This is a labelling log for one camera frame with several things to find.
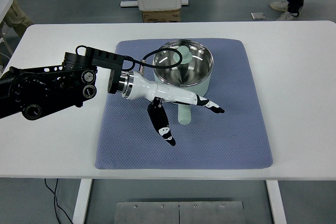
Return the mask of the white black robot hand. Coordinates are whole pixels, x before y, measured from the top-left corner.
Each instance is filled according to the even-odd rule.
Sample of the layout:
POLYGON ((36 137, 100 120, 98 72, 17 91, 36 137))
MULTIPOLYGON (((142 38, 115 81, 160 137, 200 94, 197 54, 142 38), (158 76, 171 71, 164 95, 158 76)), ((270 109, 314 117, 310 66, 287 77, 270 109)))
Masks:
POLYGON ((118 92, 121 92, 123 98, 135 100, 146 98, 151 103, 147 111, 155 131, 162 136, 171 146, 176 142, 173 138, 169 126, 169 121, 162 105, 163 102, 175 102, 182 104, 194 104, 210 109, 212 112, 224 113, 218 104, 202 96, 196 95, 192 91, 178 88, 169 84, 149 81, 138 72, 121 72, 118 92))

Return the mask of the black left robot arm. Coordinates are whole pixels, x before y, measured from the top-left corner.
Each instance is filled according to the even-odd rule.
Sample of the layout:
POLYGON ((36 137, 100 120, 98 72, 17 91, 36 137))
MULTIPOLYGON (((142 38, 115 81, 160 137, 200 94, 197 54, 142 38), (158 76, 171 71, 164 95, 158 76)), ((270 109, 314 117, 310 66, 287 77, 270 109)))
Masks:
POLYGON ((175 146, 163 103, 198 105, 214 113, 224 113, 219 105, 193 91, 165 83, 149 81, 141 71, 123 68, 125 61, 139 65, 140 69, 175 68, 182 64, 183 54, 174 48, 160 48, 148 53, 141 61, 100 49, 86 47, 84 55, 65 53, 59 66, 18 69, 10 67, 1 77, 1 117, 22 113, 28 120, 37 120, 71 106, 82 107, 96 93, 98 67, 109 69, 108 92, 120 92, 126 99, 149 100, 147 111, 156 132, 170 145, 175 146), (158 66, 146 63, 146 59, 158 52, 172 51, 175 63, 158 66))

